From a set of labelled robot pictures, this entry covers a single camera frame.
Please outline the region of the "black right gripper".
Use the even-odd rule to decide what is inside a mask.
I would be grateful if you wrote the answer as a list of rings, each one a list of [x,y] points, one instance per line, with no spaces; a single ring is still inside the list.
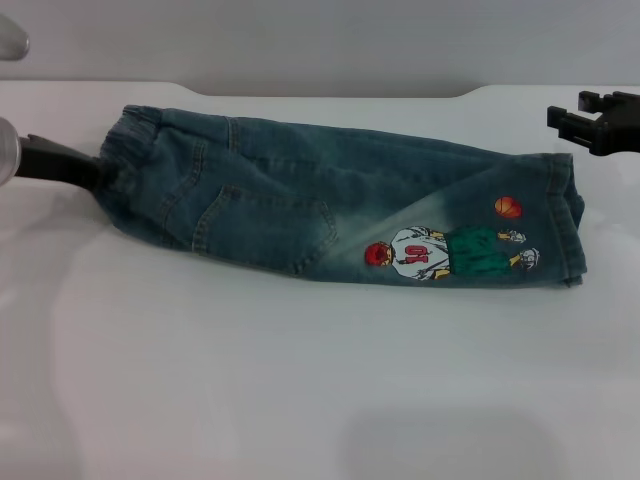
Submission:
[[[581,91],[578,110],[599,117],[589,119],[549,106],[547,126],[555,129],[561,139],[591,143],[589,152],[595,156],[622,152],[640,154],[640,95],[620,91],[600,95]]]

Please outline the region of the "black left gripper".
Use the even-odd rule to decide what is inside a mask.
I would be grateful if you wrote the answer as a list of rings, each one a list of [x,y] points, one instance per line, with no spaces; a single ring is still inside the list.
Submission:
[[[93,158],[36,135],[21,137],[20,147],[18,177],[61,182],[99,193],[109,190],[120,173],[117,162]]]

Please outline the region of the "blue denim shorts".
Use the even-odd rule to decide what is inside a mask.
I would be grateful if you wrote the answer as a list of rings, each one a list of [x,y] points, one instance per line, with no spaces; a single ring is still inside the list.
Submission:
[[[122,232],[312,281],[573,286],[584,201],[565,153],[126,107],[94,193]]]

